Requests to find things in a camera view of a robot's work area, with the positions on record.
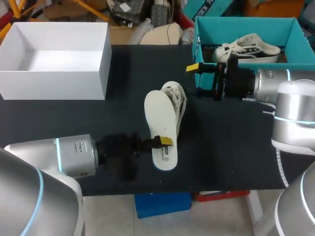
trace cable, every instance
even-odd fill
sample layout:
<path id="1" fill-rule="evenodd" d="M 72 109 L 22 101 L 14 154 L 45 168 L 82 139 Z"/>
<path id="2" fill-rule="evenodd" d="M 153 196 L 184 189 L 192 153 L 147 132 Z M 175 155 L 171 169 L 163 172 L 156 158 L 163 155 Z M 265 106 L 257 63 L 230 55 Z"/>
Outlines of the cable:
<path id="1" fill-rule="evenodd" d="M 167 38 L 168 38 L 168 43 L 169 43 L 169 45 L 171 45 L 171 42 L 169 41 L 169 35 L 168 35 L 168 28 L 171 26 L 171 24 L 169 24 L 168 25 L 168 27 L 167 27 Z"/>

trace insole logo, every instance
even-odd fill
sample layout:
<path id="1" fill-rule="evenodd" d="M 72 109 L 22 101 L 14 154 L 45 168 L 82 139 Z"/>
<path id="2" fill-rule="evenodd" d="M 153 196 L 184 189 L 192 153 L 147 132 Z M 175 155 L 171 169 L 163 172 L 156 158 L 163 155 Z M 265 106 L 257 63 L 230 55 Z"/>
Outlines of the insole logo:
<path id="1" fill-rule="evenodd" d="M 168 156 L 168 147 L 162 147 L 161 148 L 161 154 L 162 154 L 162 161 L 169 161 Z"/>

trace red box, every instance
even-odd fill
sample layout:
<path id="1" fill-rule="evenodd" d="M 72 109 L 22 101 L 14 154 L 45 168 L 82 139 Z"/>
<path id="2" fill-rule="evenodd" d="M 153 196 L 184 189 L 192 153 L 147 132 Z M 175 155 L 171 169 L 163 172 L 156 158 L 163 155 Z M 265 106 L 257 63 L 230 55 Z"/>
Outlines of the red box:
<path id="1" fill-rule="evenodd" d="M 237 198 L 249 195 L 251 192 L 249 190 L 245 191 L 230 191 L 230 192 L 224 192 L 224 193 L 214 193 L 214 194 L 206 194 L 206 195 L 199 195 L 198 193 L 195 193 L 195 199 L 198 202 L 206 202 L 206 201 L 215 201 L 215 200 L 221 200 L 221 199 L 227 199 L 227 198 Z"/>

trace robotic arm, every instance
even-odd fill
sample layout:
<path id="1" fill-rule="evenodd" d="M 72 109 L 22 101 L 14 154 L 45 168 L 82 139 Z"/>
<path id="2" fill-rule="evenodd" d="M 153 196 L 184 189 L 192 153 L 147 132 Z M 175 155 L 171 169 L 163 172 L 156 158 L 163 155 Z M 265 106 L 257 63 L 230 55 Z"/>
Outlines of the robotic arm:
<path id="1" fill-rule="evenodd" d="M 99 141 L 78 135 L 0 148 L 1 234 L 84 235 L 82 192 L 72 177 L 94 175 L 97 166 L 115 159 L 123 180 L 132 180 L 142 152 L 172 144 L 169 138 L 141 140 L 134 133 Z"/>

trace blue box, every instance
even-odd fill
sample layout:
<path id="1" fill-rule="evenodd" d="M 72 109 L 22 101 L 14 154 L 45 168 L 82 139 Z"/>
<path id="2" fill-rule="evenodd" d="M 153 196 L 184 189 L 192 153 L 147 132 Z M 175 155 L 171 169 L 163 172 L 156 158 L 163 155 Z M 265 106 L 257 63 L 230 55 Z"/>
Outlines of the blue box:
<path id="1" fill-rule="evenodd" d="M 198 17 L 192 45 L 194 63 L 204 62 L 202 47 L 215 48 L 250 33 L 257 33 L 264 42 L 283 48 L 287 63 L 240 63 L 240 67 L 254 71 L 260 68 L 315 71 L 315 54 L 294 18 Z M 196 86 L 211 89 L 213 77 L 208 73 L 195 74 Z"/>
<path id="2" fill-rule="evenodd" d="M 140 219 L 189 210 L 191 206 L 191 196 L 190 193 L 135 194 L 134 202 L 138 218 Z"/>
<path id="3" fill-rule="evenodd" d="M 200 16 L 221 16 L 233 0 L 190 0 L 183 13 L 195 21 Z"/>

